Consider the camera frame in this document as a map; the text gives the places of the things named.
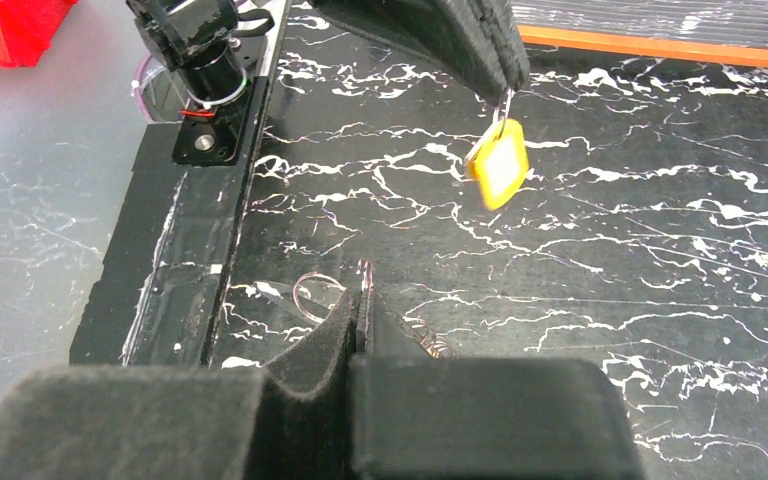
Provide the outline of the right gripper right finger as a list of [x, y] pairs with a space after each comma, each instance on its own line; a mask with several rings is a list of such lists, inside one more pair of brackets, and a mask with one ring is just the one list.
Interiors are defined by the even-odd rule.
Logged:
[[622, 397], [575, 358], [435, 358], [376, 291], [350, 366], [358, 479], [642, 479]]

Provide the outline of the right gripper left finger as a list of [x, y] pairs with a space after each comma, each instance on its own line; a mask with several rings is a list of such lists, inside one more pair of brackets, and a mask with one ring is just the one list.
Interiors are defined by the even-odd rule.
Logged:
[[0, 479], [344, 479], [352, 310], [262, 367], [38, 371], [0, 404]]

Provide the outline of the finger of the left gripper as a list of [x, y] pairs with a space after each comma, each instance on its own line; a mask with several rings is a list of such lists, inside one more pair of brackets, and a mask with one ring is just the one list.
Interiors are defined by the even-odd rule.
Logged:
[[480, 98], [525, 89], [530, 62], [509, 1], [313, 1], [329, 23], [428, 61]]

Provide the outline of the white keyring holder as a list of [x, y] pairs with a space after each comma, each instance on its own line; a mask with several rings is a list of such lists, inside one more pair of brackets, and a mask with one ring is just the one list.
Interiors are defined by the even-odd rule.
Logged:
[[457, 358], [459, 352], [427, 322], [390, 305], [375, 279], [369, 260], [358, 263], [357, 284], [322, 272], [306, 272], [292, 282], [257, 279], [243, 287], [246, 296], [261, 299], [305, 323], [314, 332], [349, 302], [354, 351], [386, 357]]

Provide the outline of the yellow tagged key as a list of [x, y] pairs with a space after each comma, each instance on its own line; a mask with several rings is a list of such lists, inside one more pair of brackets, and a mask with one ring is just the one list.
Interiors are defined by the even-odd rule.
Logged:
[[467, 176], [477, 183], [489, 211], [512, 199], [530, 169], [523, 126], [510, 116], [513, 97], [514, 91], [507, 90], [494, 109], [491, 125], [465, 157]]

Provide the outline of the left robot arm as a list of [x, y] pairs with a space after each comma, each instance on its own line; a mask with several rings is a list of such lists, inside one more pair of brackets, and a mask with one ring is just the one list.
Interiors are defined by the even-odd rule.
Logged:
[[[315, 1], [330, 23], [432, 62], [482, 99], [505, 104], [528, 81], [530, 62], [508, 1]], [[234, 38], [269, 33], [277, 19], [235, 1], [130, 1], [151, 56], [179, 73], [207, 111], [243, 95], [247, 74]]]

